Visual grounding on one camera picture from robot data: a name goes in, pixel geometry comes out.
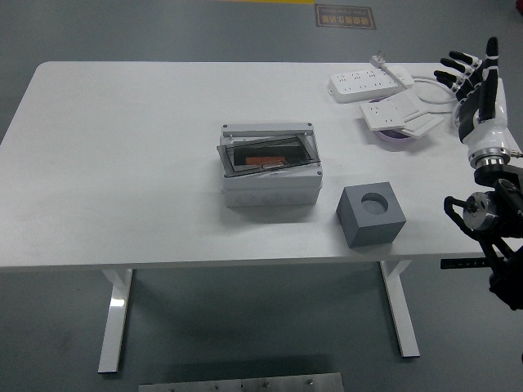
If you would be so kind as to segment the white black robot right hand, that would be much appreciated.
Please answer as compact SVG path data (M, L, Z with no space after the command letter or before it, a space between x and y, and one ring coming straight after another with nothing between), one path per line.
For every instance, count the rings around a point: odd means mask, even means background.
M489 161L508 163L511 150L503 80L498 70L498 39L489 38L482 59L451 51L440 63L446 69L435 71L434 76L458 102L454 121L458 138L468 148L471 166L477 168Z

